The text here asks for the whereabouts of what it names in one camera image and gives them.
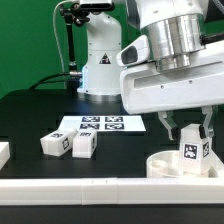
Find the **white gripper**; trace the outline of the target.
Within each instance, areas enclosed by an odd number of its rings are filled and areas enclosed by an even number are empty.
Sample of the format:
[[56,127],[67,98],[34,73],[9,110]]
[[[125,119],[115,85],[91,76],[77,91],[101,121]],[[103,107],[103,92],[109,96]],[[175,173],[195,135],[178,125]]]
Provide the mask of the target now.
[[217,107],[224,104],[224,41],[208,44],[190,55],[191,65],[157,72],[153,63],[125,69],[120,76],[121,97],[129,114],[159,112],[158,118],[170,140],[178,128],[170,110],[203,107],[201,138],[214,136]]

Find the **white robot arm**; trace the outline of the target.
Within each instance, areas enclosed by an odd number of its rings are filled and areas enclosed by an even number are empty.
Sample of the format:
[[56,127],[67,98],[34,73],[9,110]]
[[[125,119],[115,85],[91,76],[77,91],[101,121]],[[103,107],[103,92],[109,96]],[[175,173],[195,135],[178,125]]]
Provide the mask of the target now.
[[130,114],[156,112],[171,138],[177,135],[171,112],[200,107],[199,131],[210,137],[213,107],[224,104],[224,36],[204,33],[209,0],[125,1],[140,36],[120,49],[120,29],[106,19],[106,4],[81,0],[91,22],[79,92],[92,100],[120,96]]

